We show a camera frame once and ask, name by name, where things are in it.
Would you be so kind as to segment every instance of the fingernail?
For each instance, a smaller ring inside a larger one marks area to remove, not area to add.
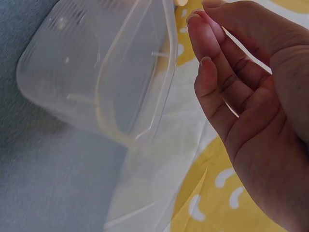
[[[187,26],[189,26],[189,20],[190,18],[193,18],[193,17],[199,17],[198,14],[190,14],[188,17],[187,17],[187,20],[186,20],[186,23],[187,23]]]
[[[203,57],[200,61],[200,65],[203,66],[203,62],[206,61],[206,60],[210,60],[211,61],[211,58],[210,57]]]
[[[202,5],[206,8],[217,8],[226,3],[224,0],[202,0]]]
[[[198,11],[205,12],[204,9],[197,8],[197,9],[193,10],[191,13],[192,13],[192,14],[195,14],[195,13],[198,12]]]

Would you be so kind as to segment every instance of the plastic container wall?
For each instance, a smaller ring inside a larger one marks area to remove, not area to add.
[[[23,53],[17,84],[61,120],[145,146],[176,58],[172,0],[61,0]]]

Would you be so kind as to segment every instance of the finger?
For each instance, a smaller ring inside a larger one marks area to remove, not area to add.
[[[203,9],[192,12],[209,23],[220,47],[234,73],[251,89],[258,89],[270,77],[270,73],[251,60],[248,55],[214,22]]]
[[[217,68],[210,58],[201,59],[194,86],[207,119],[225,142],[237,117],[230,111],[220,95]]]
[[[266,52],[271,57],[285,48],[309,44],[306,29],[253,1],[204,0],[203,6],[215,22],[230,31],[253,55]]]
[[[188,18],[189,36],[198,60],[211,57],[218,70],[218,87],[224,100],[241,114],[246,101],[253,94],[252,89],[240,81],[226,60],[209,24],[196,14]]]

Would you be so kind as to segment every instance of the hand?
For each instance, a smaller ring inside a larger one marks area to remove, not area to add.
[[[309,32],[254,2],[212,1],[204,10],[187,20],[200,61],[197,98],[253,200],[285,229],[307,232]]]

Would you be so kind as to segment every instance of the gray fabric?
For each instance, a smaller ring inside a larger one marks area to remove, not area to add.
[[[55,2],[0,0],[0,232],[101,232],[126,153],[17,89],[18,59]]]

